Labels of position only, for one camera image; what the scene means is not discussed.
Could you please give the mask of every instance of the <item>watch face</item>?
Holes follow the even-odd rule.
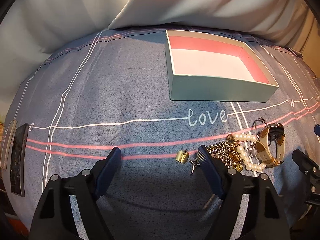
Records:
[[[276,140],[280,138],[282,135],[284,135],[284,127],[281,123],[271,123],[268,124],[266,127],[269,127],[269,140]]]

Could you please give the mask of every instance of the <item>box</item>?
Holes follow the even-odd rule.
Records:
[[[266,102],[278,83],[244,42],[166,30],[171,100]]]

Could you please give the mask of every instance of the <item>silver star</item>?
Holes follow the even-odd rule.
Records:
[[[189,160],[189,162],[192,164],[191,174],[193,174],[193,172],[195,171],[195,168],[197,166],[200,166],[200,164],[198,163],[198,157],[195,160]]]

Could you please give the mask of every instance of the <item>silver rivet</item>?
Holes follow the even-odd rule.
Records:
[[[54,174],[51,176],[51,180],[55,181],[59,178],[59,176],[57,174]]]
[[[235,175],[237,173],[237,171],[234,168],[230,168],[230,169],[228,169],[228,173],[231,175]]]
[[[269,176],[268,176],[267,174],[265,174],[265,173],[261,173],[261,174],[260,174],[260,177],[261,177],[261,179],[263,179],[263,180],[266,180],[266,179],[269,178]]]
[[[82,172],[81,172],[81,174],[83,175],[83,176],[88,176],[89,174],[90,174],[90,170],[88,170],[88,169],[85,169],[85,170],[83,170]]]

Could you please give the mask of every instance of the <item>pearl bracelet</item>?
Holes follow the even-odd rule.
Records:
[[[255,143],[257,141],[257,138],[255,135],[250,135],[250,134],[239,134],[239,133],[235,133],[233,134],[234,140],[235,141],[250,141],[252,143]],[[248,171],[257,171],[257,172],[261,172],[265,167],[265,163],[260,163],[258,164],[252,164],[250,162],[250,158],[247,157],[247,153],[244,151],[244,148],[242,145],[239,145],[237,147],[237,153],[239,153],[240,158],[243,160],[243,164],[245,165],[246,169]]]

